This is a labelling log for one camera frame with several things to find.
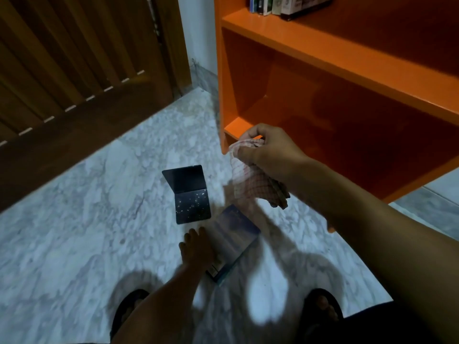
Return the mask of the person's right hand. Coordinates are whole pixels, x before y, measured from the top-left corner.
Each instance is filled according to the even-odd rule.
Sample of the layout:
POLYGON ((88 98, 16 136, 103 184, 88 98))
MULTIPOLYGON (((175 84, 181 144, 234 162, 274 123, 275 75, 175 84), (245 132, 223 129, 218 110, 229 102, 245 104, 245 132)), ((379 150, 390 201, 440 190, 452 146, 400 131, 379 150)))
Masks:
POLYGON ((257 124, 243 134, 242 140, 257 136, 263 137, 268 147, 268 164, 257 167, 285 185, 295 182, 299 178, 297 173, 312 161, 280 127, 257 124))

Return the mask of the person's left hand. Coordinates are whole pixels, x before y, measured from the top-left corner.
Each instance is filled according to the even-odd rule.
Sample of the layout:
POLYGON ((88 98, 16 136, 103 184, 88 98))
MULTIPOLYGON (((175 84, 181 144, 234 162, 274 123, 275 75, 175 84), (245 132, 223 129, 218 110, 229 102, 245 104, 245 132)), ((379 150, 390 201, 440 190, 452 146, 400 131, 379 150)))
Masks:
POLYGON ((182 262, 185 265, 196 267, 202 272, 207 271, 215 262, 216 253, 211 246, 210 239, 209 248, 203 250, 180 250, 182 262))

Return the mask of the red checked cloth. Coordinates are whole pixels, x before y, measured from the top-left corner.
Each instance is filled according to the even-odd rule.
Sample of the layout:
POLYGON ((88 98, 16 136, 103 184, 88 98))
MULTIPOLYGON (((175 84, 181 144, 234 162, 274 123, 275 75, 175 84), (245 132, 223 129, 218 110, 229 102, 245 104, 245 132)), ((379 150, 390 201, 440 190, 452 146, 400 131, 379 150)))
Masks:
POLYGON ((247 165, 236 157, 240 147, 259 148, 265 141, 259 139, 240 140, 229 147, 232 167, 232 184, 236 199, 263 199, 272 207, 286 209, 290 193, 283 183, 271 178, 256 165, 247 165))

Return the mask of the person's right forearm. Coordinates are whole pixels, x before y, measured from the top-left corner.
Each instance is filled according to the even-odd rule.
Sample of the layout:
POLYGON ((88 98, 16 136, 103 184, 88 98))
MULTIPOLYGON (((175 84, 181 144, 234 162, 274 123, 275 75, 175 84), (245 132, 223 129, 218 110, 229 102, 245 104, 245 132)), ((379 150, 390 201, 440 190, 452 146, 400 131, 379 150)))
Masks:
POLYGON ((310 159, 285 181, 324 216, 393 300, 443 343, 459 344, 459 241, 412 220, 310 159))

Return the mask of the person's left forearm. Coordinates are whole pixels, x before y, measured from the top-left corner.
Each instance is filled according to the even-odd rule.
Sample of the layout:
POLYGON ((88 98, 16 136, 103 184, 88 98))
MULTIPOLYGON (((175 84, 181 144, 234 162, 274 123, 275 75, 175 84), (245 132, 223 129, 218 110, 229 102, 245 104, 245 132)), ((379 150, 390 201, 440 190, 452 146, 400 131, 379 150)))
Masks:
POLYGON ((145 298, 110 344, 175 344, 185 327, 205 272, 183 264, 163 286, 145 298))

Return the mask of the blue book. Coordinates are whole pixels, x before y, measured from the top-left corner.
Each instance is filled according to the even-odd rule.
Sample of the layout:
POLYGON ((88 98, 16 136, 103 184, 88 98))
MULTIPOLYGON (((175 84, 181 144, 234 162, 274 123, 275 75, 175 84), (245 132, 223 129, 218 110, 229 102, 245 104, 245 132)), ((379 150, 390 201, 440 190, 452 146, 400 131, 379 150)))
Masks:
POLYGON ((216 258, 207 274, 214 283, 220 285, 223 282, 260 233, 260 229, 234 204, 212 220, 206 234, 216 258))

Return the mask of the open dark book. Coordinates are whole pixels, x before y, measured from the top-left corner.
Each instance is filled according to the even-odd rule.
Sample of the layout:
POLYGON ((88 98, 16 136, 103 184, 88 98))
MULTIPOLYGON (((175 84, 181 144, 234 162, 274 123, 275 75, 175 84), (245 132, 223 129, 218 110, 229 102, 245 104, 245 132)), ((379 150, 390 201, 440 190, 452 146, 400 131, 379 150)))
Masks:
POLYGON ((211 218, 208 189, 202 165, 162 171, 175 196, 175 216, 178 225, 211 218))

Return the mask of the black sandal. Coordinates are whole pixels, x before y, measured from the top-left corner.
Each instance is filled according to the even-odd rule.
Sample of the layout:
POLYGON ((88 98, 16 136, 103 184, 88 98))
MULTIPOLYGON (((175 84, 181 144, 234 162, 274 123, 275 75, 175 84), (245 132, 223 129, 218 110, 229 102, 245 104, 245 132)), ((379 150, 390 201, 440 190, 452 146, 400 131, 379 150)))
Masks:
POLYGON ((135 289, 121 301, 113 317, 110 331, 111 341, 134 309, 147 298, 149 294, 150 293, 145 289, 135 289))
POLYGON ((305 344, 313 331, 344 319, 336 298, 327 290, 315 288, 304 299, 294 344, 305 344))

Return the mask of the orange bookshelf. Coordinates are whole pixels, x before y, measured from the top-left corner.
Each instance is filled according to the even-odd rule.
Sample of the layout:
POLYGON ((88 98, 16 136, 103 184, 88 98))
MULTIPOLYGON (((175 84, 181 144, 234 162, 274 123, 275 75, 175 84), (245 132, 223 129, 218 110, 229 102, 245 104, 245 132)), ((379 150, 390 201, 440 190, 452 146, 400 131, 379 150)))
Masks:
POLYGON ((283 128, 386 203, 459 167, 459 0, 331 0, 292 21, 214 0, 223 154, 283 128))

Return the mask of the row of books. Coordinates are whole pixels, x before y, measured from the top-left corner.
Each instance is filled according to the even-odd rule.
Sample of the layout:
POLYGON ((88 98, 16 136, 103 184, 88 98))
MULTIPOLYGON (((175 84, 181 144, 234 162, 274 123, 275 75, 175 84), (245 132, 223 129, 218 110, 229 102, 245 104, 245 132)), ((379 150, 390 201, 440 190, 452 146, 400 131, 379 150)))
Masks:
POLYGON ((247 0, 250 13, 275 15, 291 21, 307 13, 327 7, 334 0, 247 0))

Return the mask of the metal door hinge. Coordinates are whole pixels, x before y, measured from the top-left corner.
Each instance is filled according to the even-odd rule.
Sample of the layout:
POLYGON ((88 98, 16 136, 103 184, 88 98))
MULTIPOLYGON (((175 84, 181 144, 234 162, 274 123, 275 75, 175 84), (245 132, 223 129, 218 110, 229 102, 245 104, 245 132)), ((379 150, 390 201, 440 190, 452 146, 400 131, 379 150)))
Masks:
POLYGON ((149 10, 150 10, 150 14, 151 14, 151 18, 152 18, 152 21, 153 21, 153 24, 154 24, 156 36, 159 38, 160 37, 160 26, 159 26, 157 18, 156 18, 153 2, 152 2, 152 0, 146 0, 146 1, 147 1, 149 10))

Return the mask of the brown wooden door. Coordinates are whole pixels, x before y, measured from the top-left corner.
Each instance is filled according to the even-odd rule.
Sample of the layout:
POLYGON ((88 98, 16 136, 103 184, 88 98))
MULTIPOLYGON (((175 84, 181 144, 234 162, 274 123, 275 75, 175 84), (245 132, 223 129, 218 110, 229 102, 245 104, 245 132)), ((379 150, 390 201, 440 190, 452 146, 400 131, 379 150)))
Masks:
POLYGON ((152 0, 0 0, 0 213, 174 100, 152 0))

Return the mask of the black shorts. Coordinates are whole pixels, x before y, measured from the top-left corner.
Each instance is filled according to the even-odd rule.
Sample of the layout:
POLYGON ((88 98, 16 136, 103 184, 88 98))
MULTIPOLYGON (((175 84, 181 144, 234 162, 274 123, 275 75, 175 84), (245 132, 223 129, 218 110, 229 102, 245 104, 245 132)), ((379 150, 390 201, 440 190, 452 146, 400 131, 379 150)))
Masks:
POLYGON ((441 344, 417 315, 394 301, 340 320, 334 334, 342 344, 441 344))

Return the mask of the brown wooden door frame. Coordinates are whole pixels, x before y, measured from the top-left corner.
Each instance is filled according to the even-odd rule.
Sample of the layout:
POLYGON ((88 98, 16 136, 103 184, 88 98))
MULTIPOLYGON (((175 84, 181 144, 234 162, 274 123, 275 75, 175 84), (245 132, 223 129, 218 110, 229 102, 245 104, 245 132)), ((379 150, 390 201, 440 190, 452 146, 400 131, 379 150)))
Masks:
POLYGON ((185 35, 178 0, 152 0, 159 25, 165 65, 175 98, 192 90, 185 35))

